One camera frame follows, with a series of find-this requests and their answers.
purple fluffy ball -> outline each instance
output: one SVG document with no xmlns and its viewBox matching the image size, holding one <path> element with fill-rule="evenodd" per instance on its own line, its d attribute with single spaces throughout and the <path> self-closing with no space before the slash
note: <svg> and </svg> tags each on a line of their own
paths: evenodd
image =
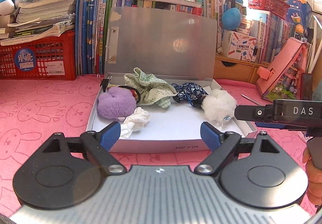
<svg viewBox="0 0 322 224">
<path fill-rule="evenodd" d="M 119 117 L 128 117 L 136 109 L 136 100 L 128 89 L 112 87 L 101 93 L 97 111 L 108 120 L 118 120 Z"/>
</svg>

white fluffy ball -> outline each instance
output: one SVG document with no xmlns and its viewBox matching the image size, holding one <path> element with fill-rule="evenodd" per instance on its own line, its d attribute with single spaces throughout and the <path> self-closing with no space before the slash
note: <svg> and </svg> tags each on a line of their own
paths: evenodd
<svg viewBox="0 0 322 224">
<path fill-rule="evenodd" d="M 225 90 L 213 90 L 202 102 L 206 118 L 222 126 L 227 117 L 234 117 L 237 101 Z"/>
</svg>

drawer handle cutout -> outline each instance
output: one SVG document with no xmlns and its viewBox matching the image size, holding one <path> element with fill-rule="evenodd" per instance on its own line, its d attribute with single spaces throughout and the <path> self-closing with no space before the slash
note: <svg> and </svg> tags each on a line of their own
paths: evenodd
<svg viewBox="0 0 322 224">
<path fill-rule="evenodd" d="M 228 62 L 228 61 L 221 61 L 221 62 L 225 67 L 233 67 L 233 66 L 237 65 L 237 63 Z"/>
</svg>

finger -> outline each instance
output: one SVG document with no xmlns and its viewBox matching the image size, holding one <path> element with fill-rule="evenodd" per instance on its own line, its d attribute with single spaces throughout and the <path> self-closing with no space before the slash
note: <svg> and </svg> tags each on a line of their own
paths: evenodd
<svg viewBox="0 0 322 224">
<path fill-rule="evenodd" d="M 309 182 L 308 191 L 319 198 L 322 198 L 322 184 Z"/>
<path fill-rule="evenodd" d="M 310 159 L 311 155 L 308 147 L 306 147 L 303 151 L 302 163 L 307 163 Z"/>
<path fill-rule="evenodd" d="M 306 195 L 308 196 L 308 199 L 312 204 L 319 206 L 322 204 L 322 198 L 312 195 L 309 191 L 306 193 Z"/>
<path fill-rule="evenodd" d="M 317 169 L 312 160 L 309 160 L 305 165 L 305 171 L 308 175 L 309 181 L 314 183 L 322 183 L 322 170 Z"/>
</svg>

crumpled tissue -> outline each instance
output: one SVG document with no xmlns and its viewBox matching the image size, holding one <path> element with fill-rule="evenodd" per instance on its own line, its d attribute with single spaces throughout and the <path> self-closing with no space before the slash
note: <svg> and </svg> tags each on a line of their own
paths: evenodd
<svg viewBox="0 0 322 224">
<path fill-rule="evenodd" d="M 151 115 L 141 107 L 135 109 L 134 113 L 128 116 L 121 124 L 120 139 L 128 139 L 132 132 L 141 130 L 144 125 L 150 122 Z"/>
</svg>

